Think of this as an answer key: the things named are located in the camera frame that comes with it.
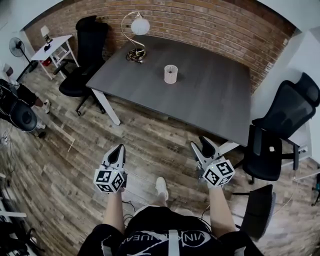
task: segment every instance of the gray table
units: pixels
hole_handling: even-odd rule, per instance
[[[170,39],[147,35],[135,39],[146,45],[143,63],[126,60],[133,48],[127,42],[87,83],[115,124],[120,121],[104,94],[181,120],[230,140],[234,146],[247,145],[251,104],[248,67]],[[178,67],[174,84],[164,81],[166,65]]]

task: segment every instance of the wood plank floor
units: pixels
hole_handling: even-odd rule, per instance
[[[60,75],[49,81],[38,67],[23,80],[41,99],[52,102],[49,114],[34,108],[47,125],[47,135],[39,139],[11,129],[10,124],[1,120],[1,134],[11,130],[11,150],[10,146],[0,149],[0,171],[10,175],[15,165],[6,192],[18,210],[27,213],[27,225],[36,229],[38,242],[46,250],[44,255],[76,255],[86,236],[101,223],[108,196],[95,189],[94,171],[110,147],[119,143],[125,145],[125,169],[129,173],[123,200],[131,200],[136,209],[150,203],[155,199],[156,179],[163,176],[172,209],[189,209],[197,216],[206,209],[208,189],[197,182],[196,162],[189,144],[198,141],[200,135],[219,145],[223,139],[112,97],[110,103],[121,120],[120,126],[114,125],[106,114],[102,115],[92,98],[85,103],[79,117],[75,109],[80,99],[59,92]],[[235,164],[243,154],[236,149],[225,156]],[[275,211],[293,192],[294,196],[271,219],[265,236],[257,243],[266,256],[308,256],[319,241],[320,204],[311,207],[316,197],[311,190],[315,178],[306,178],[298,185],[292,181],[295,174],[307,175],[314,169],[316,165],[310,160],[301,162],[297,172],[284,167],[280,179],[273,183],[277,195]],[[224,187],[239,225],[247,198],[232,196],[232,192],[248,192],[267,184],[259,180],[251,186],[248,179],[248,175],[237,169]],[[127,213],[132,214],[133,208],[125,204],[124,214]]]

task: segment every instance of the desk lamp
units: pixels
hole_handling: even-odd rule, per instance
[[[43,37],[45,37],[45,41],[46,41],[47,44],[52,42],[52,39],[50,39],[50,37],[48,36],[49,32],[50,32],[49,28],[46,25],[44,25],[41,28],[41,34],[42,34]]]
[[[146,47],[140,42],[137,42],[135,40],[130,39],[129,37],[126,36],[124,30],[123,30],[123,22],[128,17],[129,15],[136,14],[134,21],[131,24],[131,30],[135,35],[145,35],[148,33],[150,29],[150,24],[149,21],[147,21],[145,18],[142,17],[139,11],[133,11],[128,13],[126,16],[121,21],[121,31],[123,35],[134,45],[134,49],[128,52],[126,55],[126,59],[128,61],[133,61],[133,62],[139,62],[142,63],[142,59],[146,56]]]

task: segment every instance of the red brick wall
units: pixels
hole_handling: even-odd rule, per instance
[[[64,0],[32,21],[25,32],[35,50],[44,43],[40,32],[43,25],[48,26],[52,37],[75,35],[71,45],[76,49],[77,21],[97,15],[110,26],[104,52],[108,55],[126,42],[120,24],[134,10],[141,10],[149,20],[149,35],[202,47],[247,65],[251,92],[295,30],[290,22],[255,0]],[[125,31],[133,36],[130,28]]]

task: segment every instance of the standing fan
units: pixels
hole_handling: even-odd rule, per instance
[[[24,69],[22,74],[19,76],[19,78],[23,75],[23,73],[28,69],[29,72],[32,72],[38,65],[38,62],[36,61],[31,61],[27,58],[25,54],[25,45],[24,43],[17,37],[11,38],[9,42],[9,50],[12,53],[13,56],[15,57],[22,57],[24,56],[26,60],[29,62],[28,66]]]

